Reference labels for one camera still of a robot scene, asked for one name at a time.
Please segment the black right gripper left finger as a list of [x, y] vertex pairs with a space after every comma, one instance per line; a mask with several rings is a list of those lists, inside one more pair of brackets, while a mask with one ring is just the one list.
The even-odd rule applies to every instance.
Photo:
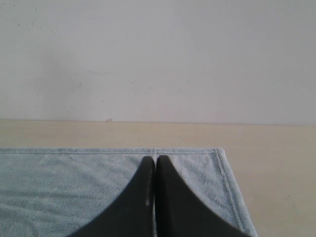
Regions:
[[71, 237], [152, 237], [155, 162], [145, 156], [127, 186], [91, 222]]

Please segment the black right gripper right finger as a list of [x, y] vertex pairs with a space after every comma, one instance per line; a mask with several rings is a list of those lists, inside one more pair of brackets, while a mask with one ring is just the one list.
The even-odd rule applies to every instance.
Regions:
[[159, 237], [247, 236], [209, 209], [165, 155], [156, 163], [155, 212]]

